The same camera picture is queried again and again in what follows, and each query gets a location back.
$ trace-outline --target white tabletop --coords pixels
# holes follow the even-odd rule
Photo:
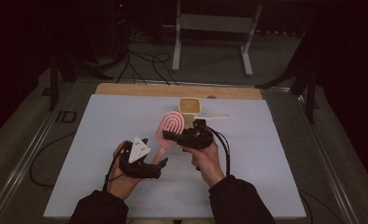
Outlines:
[[[123,140],[148,138],[151,163],[159,145],[155,130],[164,113],[177,110],[176,97],[93,95],[44,217],[71,217],[78,200],[101,189],[112,153]],[[231,174],[252,183],[272,216],[305,217],[284,149],[264,100],[201,99],[202,110],[229,114],[207,125],[225,135],[231,148]],[[219,146],[221,168],[225,154]],[[168,150],[159,179],[145,179],[125,201],[128,217],[212,217],[208,185],[179,147]]]

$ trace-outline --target person's right hand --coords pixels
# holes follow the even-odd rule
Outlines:
[[[192,165],[199,167],[202,179],[210,188],[225,177],[219,166],[219,147],[214,139],[213,143],[204,149],[194,149],[190,147],[182,148],[184,151],[192,154]]]

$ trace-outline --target black sleeve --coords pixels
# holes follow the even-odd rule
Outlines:
[[[275,223],[256,188],[244,180],[229,175],[209,192],[216,224]]]
[[[128,206],[121,198],[95,190],[79,200],[70,224],[125,224],[128,211]]]

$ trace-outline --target black hand-mounted device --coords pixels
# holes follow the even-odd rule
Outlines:
[[[213,133],[207,129],[204,119],[196,119],[193,128],[184,129],[182,134],[163,131],[163,138],[177,142],[178,145],[204,149],[213,143]]]
[[[123,146],[120,156],[120,169],[123,173],[132,178],[159,178],[162,168],[167,163],[167,158],[158,165],[146,164],[144,159],[150,149],[146,146],[148,139],[134,140],[134,143],[127,142]]]

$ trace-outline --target pink handle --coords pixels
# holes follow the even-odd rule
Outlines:
[[[163,138],[163,131],[169,131],[173,133],[182,133],[184,130],[184,117],[177,111],[169,111],[162,116],[161,122],[155,132],[155,137],[160,143],[160,148],[155,156],[152,164],[159,164],[164,157],[164,153],[167,149],[172,149],[176,146],[176,142],[166,140]]]

